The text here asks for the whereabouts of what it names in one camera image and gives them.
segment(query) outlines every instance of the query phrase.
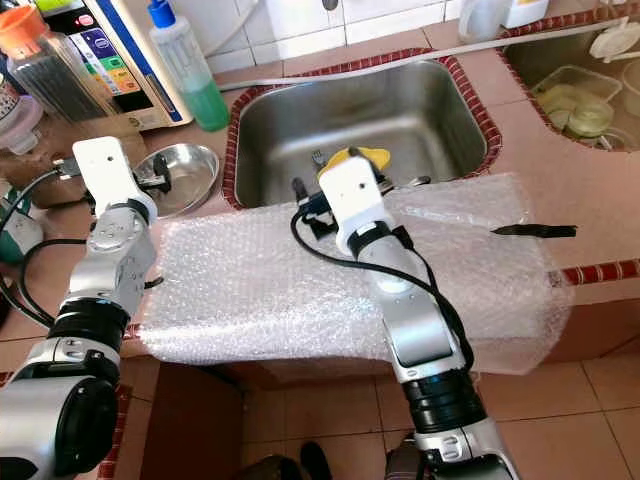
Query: white tile wall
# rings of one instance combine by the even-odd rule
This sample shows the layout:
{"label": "white tile wall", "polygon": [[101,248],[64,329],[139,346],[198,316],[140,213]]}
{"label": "white tile wall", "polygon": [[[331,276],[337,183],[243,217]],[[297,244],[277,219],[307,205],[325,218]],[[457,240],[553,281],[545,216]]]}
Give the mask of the white tile wall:
{"label": "white tile wall", "polygon": [[192,23],[205,52],[219,45],[256,1],[259,4],[245,26],[207,58],[214,72],[306,55],[457,18],[463,0],[339,0],[338,8],[331,12],[324,9],[322,0],[171,0]]}

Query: stainless steel sink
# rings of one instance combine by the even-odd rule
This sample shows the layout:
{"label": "stainless steel sink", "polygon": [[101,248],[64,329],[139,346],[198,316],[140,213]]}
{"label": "stainless steel sink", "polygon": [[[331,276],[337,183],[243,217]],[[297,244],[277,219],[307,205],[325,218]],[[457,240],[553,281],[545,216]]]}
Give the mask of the stainless steel sink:
{"label": "stainless steel sink", "polygon": [[294,200],[294,177],[318,190],[317,170],[349,146],[390,150],[396,185],[462,177],[487,152],[449,71],[431,61],[266,93],[242,112],[238,142],[235,194],[246,207]]}
{"label": "stainless steel sink", "polygon": [[[504,50],[507,60],[529,88],[535,87],[545,77],[564,65],[575,65],[621,80],[622,71],[630,61],[619,60],[604,63],[589,54],[591,44],[600,32],[589,32],[562,38],[512,45]],[[626,112],[623,96],[616,95],[609,101],[615,110],[613,123],[606,135],[616,149],[640,148],[640,118]]]}

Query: metal bowl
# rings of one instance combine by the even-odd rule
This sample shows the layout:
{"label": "metal bowl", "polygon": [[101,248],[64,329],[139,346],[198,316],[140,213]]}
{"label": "metal bowl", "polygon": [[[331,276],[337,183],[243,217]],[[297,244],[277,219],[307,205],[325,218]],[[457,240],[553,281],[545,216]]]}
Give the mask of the metal bowl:
{"label": "metal bowl", "polygon": [[155,176],[153,159],[158,154],[166,159],[171,176],[168,193],[148,192],[158,206],[158,217],[175,217],[202,205],[209,198],[220,171],[218,156],[202,145],[176,143],[148,155],[134,171],[139,179]]}

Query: countertop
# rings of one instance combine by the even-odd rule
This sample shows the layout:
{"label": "countertop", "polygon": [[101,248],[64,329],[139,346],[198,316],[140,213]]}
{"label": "countertop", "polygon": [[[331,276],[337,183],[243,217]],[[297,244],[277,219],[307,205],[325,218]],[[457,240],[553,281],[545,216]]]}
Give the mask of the countertop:
{"label": "countertop", "polygon": [[[549,16],[583,10],[578,0],[556,0]],[[444,49],[458,45],[457,22],[432,25],[354,46],[328,50],[305,57],[280,61],[251,69],[216,76],[219,84],[253,78],[282,77],[319,67],[353,61],[409,47]],[[611,153],[575,143],[548,128],[525,91],[495,50],[457,57],[481,102],[502,134],[503,147],[491,174],[518,174],[539,223],[578,225],[578,236],[546,240],[561,268],[593,265],[640,258],[640,215],[638,179],[640,151]],[[231,106],[241,91],[224,94]],[[206,145],[224,165],[226,130],[208,133],[195,124],[159,129],[144,134],[149,152],[177,142]],[[221,191],[222,175],[210,199],[194,216],[232,211]],[[90,217],[86,206],[74,205],[50,210],[43,218],[51,237],[84,237]],[[167,221],[158,222],[152,233],[158,242]],[[83,249],[57,246],[39,255],[28,274],[33,296],[45,309],[55,312],[67,287],[68,277]],[[591,304],[640,297],[640,278],[576,287],[576,303]],[[132,323],[143,321],[142,312]],[[11,312],[0,329],[0,342],[6,365],[0,371],[16,368],[44,329]],[[137,340],[124,342],[123,356],[145,353]]]}

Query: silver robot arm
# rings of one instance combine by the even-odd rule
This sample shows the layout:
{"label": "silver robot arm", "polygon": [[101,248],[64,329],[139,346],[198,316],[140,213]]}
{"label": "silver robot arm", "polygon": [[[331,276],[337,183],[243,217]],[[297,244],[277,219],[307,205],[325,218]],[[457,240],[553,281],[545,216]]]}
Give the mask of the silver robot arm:
{"label": "silver robot arm", "polygon": [[324,199],[299,196],[301,211],[324,200],[344,254],[406,276],[367,271],[372,296],[383,310],[391,363],[409,402],[415,445],[430,478],[517,480],[469,376],[473,352],[457,313],[437,287],[426,284],[426,264],[413,251],[406,230],[396,229],[385,210],[371,162],[350,149],[347,160],[321,172],[319,183]]}
{"label": "silver robot arm", "polygon": [[70,478],[109,452],[122,337],[155,261],[156,206],[138,189],[120,142],[78,142],[74,155],[98,220],[46,340],[0,390],[2,480]]}

